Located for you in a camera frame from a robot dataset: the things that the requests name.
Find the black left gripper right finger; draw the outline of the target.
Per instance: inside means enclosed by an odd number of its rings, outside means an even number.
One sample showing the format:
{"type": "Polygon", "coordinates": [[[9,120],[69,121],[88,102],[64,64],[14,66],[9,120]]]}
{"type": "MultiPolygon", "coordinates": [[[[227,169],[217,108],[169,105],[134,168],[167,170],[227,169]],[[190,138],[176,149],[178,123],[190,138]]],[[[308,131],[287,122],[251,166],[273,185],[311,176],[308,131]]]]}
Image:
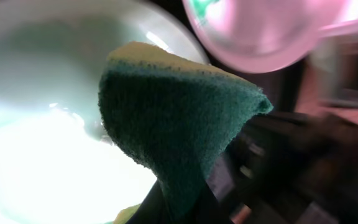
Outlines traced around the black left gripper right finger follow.
{"type": "Polygon", "coordinates": [[[232,224],[206,182],[191,211],[191,224],[232,224]]]}

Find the green sponge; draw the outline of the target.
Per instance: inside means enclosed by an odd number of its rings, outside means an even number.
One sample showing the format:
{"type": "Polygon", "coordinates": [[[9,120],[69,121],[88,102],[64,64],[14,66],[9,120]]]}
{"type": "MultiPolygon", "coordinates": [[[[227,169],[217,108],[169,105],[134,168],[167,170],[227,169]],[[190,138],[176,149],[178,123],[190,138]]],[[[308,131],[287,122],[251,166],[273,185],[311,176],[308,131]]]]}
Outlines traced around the green sponge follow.
{"type": "Polygon", "coordinates": [[[142,42],[109,54],[98,106],[115,145],[159,181],[167,223],[191,223],[217,157],[249,119],[273,108],[257,85],[142,42]]]}

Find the mint green plate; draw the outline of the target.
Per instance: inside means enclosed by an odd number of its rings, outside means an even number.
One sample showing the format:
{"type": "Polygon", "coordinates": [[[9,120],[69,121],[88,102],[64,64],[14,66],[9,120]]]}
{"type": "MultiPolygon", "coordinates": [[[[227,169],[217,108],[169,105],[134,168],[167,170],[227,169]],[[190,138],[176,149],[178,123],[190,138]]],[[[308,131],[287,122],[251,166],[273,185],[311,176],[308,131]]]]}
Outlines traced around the mint green plate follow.
{"type": "Polygon", "coordinates": [[[98,109],[110,51],[137,41],[208,61],[142,1],[0,1],[0,223],[107,223],[156,178],[108,137],[98,109]]]}

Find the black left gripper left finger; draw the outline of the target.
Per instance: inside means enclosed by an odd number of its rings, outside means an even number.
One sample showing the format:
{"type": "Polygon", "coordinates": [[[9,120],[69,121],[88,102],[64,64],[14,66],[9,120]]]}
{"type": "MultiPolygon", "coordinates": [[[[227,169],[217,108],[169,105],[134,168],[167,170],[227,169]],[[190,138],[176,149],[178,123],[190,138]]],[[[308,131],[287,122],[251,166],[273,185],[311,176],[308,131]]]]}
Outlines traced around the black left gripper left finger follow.
{"type": "Polygon", "coordinates": [[[165,199],[157,180],[137,211],[126,224],[166,224],[167,208],[165,199]]]}

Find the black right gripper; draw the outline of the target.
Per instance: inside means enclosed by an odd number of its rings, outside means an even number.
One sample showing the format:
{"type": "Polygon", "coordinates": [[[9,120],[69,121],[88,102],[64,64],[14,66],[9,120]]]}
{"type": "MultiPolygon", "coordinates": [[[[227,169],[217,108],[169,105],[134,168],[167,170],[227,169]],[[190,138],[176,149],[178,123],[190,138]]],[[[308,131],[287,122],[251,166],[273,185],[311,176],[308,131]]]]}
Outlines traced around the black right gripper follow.
{"type": "Polygon", "coordinates": [[[281,215],[314,208],[358,215],[358,124],[335,114],[270,113],[249,120],[227,147],[235,193],[281,215]]]}

